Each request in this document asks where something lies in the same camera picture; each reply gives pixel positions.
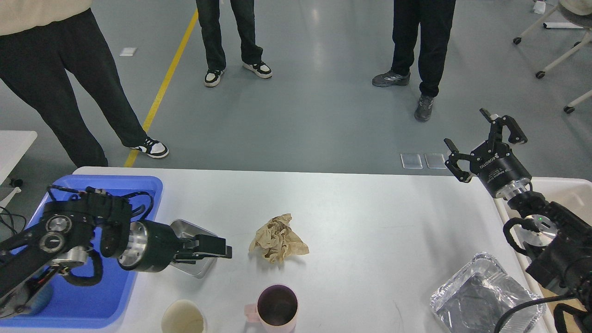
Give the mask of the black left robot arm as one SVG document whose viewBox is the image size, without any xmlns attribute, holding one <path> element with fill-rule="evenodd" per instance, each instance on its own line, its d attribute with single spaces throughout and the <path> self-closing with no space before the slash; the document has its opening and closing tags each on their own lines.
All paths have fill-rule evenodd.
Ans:
<svg viewBox="0 0 592 333">
<path fill-rule="evenodd" d="M 40 312 L 56 275 L 73 286 L 99 284 L 102 259 L 116 259 L 127 271 L 160 272 L 172 264 L 233 256 L 224 238 L 180 236 L 172 226 L 150 221 L 153 198 L 136 209 L 130 203 L 148 192 L 116 196 L 101 188 L 51 185 L 47 194 L 39 222 L 1 243 L 2 319 Z"/>
</svg>

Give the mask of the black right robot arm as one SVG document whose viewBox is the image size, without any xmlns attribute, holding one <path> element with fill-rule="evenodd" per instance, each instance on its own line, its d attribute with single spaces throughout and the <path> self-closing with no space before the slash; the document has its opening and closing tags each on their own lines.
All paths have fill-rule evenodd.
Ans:
<svg viewBox="0 0 592 333">
<path fill-rule="evenodd" d="M 444 139 L 450 150 L 446 168 L 462 183 L 476 176 L 492 198 L 506 200 L 519 213 L 503 226 L 507 243 L 531 259 L 527 274 L 554 297 L 526 302 L 508 310 L 497 320 L 499 333 L 510 318 L 523 308 L 556 302 L 555 329 L 565 333 L 565 314 L 574 318 L 582 333 L 589 333 L 592 301 L 591 226 L 557 202 L 548 202 L 533 191 L 531 175 L 516 158 L 510 144 L 524 144 L 527 137 L 511 116 L 480 114 L 490 123 L 490 133 L 469 154 L 459 152 L 451 139 Z"/>
</svg>

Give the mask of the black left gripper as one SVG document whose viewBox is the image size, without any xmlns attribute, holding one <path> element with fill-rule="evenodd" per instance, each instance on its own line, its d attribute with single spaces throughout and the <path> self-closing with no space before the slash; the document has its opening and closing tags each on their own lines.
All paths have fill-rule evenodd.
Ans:
<svg viewBox="0 0 592 333">
<path fill-rule="evenodd" d="M 179 252 L 194 241 L 194 249 L 224 249 L 221 252 L 196 251 L 187 259 L 178 259 Z M 190 263 L 205 258 L 232 259 L 233 249 L 217 236 L 197 234 L 178 238 L 170 225 L 139 220 L 131 222 L 127 248 L 118 258 L 118 265 L 127 271 L 160 272 L 170 263 Z"/>
</svg>

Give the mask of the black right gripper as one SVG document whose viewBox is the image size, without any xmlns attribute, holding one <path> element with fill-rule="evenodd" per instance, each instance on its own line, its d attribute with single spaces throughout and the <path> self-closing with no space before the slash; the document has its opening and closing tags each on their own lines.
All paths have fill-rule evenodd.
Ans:
<svg viewBox="0 0 592 333">
<path fill-rule="evenodd" d="M 461 183 L 469 183 L 476 175 L 493 198 L 501 198 L 501 190 L 510 184 L 517 183 L 522 187 L 530 184 L 531 174 L 512 152 L 512 145 L 525 144 L 528 139 L 516 120 L 509 116 L 490 114 L 485 108 L 479 109 L 480 114 L 490 123 L 488 139 L 471 151 L 471 154 L 459 152 L 457 146 L 449 138 L 444 143 L 450 151 L 445 166 Z M 503 141 L 503 130 L 509 129 L 508 142 Z M 457 164 L 464 160 L 469 162 L 469 171 L 461 169 Z"/>
</svg>

